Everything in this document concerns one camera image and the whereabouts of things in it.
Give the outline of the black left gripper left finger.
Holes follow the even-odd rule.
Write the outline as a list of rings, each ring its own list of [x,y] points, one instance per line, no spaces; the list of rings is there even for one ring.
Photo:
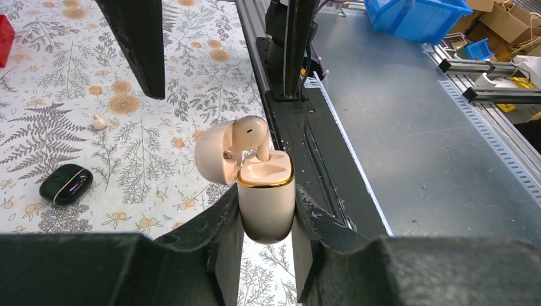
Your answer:
[[[1,304],[235,305],[243,236],[236,186],[155,240],[2,235]]]

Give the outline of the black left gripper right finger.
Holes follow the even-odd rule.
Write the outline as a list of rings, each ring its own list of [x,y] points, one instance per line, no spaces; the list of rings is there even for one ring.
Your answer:
[[[369,239],[297,186],[292,241],[303,305],[540,304],[540,249],[520,240]]]

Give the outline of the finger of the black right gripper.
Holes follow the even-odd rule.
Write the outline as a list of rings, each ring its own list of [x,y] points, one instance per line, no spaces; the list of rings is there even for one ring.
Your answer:
[[[319,1],[289,1],[286,15],[283,96],[296,98],[304,52],[311,39],[311,28]]]
[[[163,7],[160,0],[97,0],[144,94],[165,99]]]

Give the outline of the cream earbud charging case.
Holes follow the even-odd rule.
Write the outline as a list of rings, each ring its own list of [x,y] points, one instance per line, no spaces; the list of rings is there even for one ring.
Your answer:
[[[260,244],[275,244],[284,240],[292,229],[295,210],[292,159],[271,146],[267,162],[257,159],[256,149],[238,149],[232,140],[235,121],[222,122],[200,135],[195,146],[195,164],[209,182],[236,183],[245,233]]]

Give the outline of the black earbud charging case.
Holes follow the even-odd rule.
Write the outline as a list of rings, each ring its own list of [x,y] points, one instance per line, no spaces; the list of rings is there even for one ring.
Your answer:
[[[90,170],[77,164],[64,164],[40,185],[40,196],[54,205],[68,206],[79,200],[90,188],[94,177]]]

